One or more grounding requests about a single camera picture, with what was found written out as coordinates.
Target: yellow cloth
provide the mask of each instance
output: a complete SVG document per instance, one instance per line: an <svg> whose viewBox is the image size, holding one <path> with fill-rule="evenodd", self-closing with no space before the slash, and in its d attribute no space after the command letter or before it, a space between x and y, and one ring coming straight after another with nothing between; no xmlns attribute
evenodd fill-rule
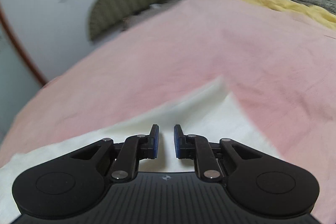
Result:
<svg viewBox="0 0 336 224"><path fill-rule="evenodd" d="M318 23L336 30L336 15L328 12L326 9L312 5L306 6L291 0L244 0L245 2L270 8L275 11L295 11L305 14Z"/></svg>

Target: metal pin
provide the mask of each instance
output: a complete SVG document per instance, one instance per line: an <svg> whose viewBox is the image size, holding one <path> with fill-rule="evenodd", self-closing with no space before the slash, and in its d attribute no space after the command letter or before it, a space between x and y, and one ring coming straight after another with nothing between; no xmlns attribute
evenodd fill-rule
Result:
<svg viewBox="0 0 336 224"><path fill-rule="evenodd" d="M207 170L203 173L203 175L209 179L216 179L221 175L221 173L216 170Z"/></svg>
<svg viewBox="0 0 336 224"><path fill-rule="evenodd" d="M124 179L128 176L128 173L126 171L118 170L114 171L111 176L114 179Z"/></svg>

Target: black gripper base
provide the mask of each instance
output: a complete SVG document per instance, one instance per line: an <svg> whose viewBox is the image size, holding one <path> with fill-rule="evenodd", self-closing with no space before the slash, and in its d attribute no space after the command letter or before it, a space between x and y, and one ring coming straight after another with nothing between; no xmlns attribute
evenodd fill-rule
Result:
<svg viewBox="0 0 336 224"><path fill-rule="evenodd" d="M318 224L306 214L270 219L244 211L222 185L188 173L142 173L114 184L89 211L67 219L45 220L22 215L15 224Z"/></svg>

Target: pink fabric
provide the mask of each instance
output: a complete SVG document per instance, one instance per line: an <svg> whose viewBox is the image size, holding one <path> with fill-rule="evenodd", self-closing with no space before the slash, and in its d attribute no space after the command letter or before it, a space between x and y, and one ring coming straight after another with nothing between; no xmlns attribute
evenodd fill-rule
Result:
<svg viewBox="0 0 336 224"><path fill-rule="evenodd" d="M223 75L284 158L320 183L314 215L336 221L336 33L241 0L184 0L99 48L14 122L0 165L188 94Z"/></svg>

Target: folded white bedding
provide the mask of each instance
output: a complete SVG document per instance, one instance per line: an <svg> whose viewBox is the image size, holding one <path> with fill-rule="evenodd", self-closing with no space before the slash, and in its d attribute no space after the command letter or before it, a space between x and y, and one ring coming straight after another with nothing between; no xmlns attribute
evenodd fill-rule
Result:
<svg viewBox="0 0 336 224"><path fill-rule="evenodd" d="M240 110L232 93L221 80L197 90L183 100L164 104L150 112L114 126L82 136L44 146L27 154L16 154L0 168L0 223L7 224L20 213L11 194L14 179L24 170L58 156L110 137L115 143L128 136L148 134L152 124L160 126L159 152L156 160L141 160L139 170L150 172L193 171L192 160L178 160L175 156L173 128L181 124L185 134L203 135L210 142L232 138L259 151L280 158L275 147L263 136Z"/></svg>

